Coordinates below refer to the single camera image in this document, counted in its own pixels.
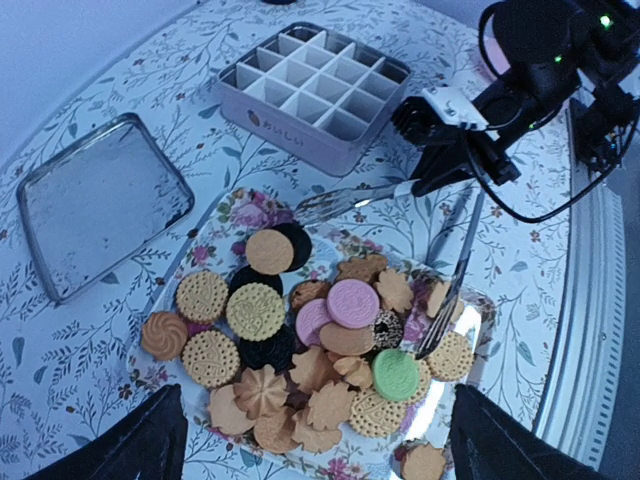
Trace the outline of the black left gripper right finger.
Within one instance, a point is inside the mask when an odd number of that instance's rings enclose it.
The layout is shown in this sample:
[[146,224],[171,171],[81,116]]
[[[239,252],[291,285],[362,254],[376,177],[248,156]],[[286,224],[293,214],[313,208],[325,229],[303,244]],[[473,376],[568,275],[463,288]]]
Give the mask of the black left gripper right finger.
[[478,389],[466,384],[455,387],[449,438],[458,479],[604,477],[537,438]]

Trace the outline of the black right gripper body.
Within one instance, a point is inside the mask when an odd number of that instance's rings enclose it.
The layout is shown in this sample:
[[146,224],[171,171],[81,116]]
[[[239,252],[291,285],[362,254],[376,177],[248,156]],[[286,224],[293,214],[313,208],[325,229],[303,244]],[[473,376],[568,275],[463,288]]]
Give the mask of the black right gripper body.
[[520,176],[507,150],[538,121],[539,103],[515,89],[486,89],[470,101],[490,126],[482,132],[463,132],[452,145],[421,147],[412,172],[413,195],[477,177],[500,186]]

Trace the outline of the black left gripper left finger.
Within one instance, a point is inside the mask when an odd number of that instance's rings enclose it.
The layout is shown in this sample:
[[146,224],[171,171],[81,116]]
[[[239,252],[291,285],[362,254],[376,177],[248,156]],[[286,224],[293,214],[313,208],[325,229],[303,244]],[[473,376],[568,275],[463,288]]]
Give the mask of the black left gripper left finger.
[[166,385],[103,435],[32,479],[180,479],[188,422],[181,387]]

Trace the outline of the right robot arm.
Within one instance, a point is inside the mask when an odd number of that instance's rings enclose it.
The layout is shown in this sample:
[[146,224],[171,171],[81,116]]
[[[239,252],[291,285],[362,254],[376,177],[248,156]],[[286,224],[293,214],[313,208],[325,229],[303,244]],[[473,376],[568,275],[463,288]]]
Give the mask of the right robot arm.
[[423,146],[412,173],[415,196],[472,178],[502,185],[520,172],[508,149],[554,119],[587,78],[593,102],[577,115],[578,157],[606,174],[624,155],[611,134],[638,121],[639,102],[620,82],[639,63],[639,11],[624,1],[497,1],[482,12],[478,46],[489,58],[492,30],[505,72],[456,105],[439,90],[417,98],[414,142]]

